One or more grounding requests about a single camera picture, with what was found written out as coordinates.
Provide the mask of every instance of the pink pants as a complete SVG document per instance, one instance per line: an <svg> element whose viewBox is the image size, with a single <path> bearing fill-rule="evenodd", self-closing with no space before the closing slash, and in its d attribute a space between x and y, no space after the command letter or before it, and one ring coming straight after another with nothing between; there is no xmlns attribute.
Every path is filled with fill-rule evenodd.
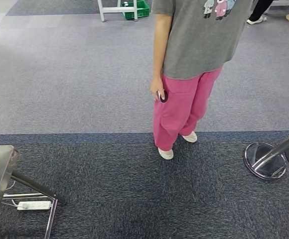
<svg viewBox="0 0 289 239"><path fill-rule="evenodd" d="M191 80L171 80L162 77L168 93L165 103L154 102L154 136L157 147L163 151L172 148L179 134L190 135L197 122L206 113L208 98L222 67Z"/></svg>

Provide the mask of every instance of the green crate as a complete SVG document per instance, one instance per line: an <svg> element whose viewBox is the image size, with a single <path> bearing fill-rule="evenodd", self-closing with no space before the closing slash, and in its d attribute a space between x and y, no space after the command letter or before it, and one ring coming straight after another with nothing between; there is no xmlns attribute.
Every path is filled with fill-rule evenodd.
<svg viewBox="0 0 289 239"><path fill-rule="evenodd" d="M133 1L129 1L128 6L134 6ZM137 13L138 13L138 18L140 17L145 17L145 16L149 16L150 14L150 8L148 5L147 2L145 0L141 0L137 2ZM135 19L135 13L134 12L123 12L123 15L126 20L132 20Z"/></svg>

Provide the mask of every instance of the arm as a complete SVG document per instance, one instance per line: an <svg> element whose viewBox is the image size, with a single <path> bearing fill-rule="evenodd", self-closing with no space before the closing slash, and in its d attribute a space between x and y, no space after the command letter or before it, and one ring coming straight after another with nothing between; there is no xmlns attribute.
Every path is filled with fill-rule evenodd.
<svg viewBox="0 0 289 239"><path fill-rule="evenodd" d="M164 98L163 84L161 80L161 70L172 20L172 17L164 14L157 14L156 17L154 42L154 78L151 83L151 92L156 100L159 100L157 91L160 91L161 97Z"/></svg>

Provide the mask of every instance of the power strip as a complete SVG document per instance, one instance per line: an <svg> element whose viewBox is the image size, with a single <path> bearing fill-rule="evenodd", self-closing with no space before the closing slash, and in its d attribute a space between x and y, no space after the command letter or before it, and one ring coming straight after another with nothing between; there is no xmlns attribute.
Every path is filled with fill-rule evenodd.
<svg viewBox="0 0 289 239"><path fill-rule="evenodd" d="M51 201L28 201L20 202L17 207L17 210L48 210L52 206Z"/></svg>

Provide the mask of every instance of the white stool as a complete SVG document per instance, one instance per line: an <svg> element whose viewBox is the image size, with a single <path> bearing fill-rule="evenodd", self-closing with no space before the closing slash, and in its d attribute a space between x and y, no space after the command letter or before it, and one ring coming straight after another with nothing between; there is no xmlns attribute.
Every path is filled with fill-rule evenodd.
<svg viewBox="0 0 289 239"><path fill-rule="evenodd" d="M105 22L104 13L131 12L135 13L135 21L138 21L137 0L134 0L134 6L121 6L121 0L118 0L117 7L103 7L101 0L98 0L101 22Z"/></svg>

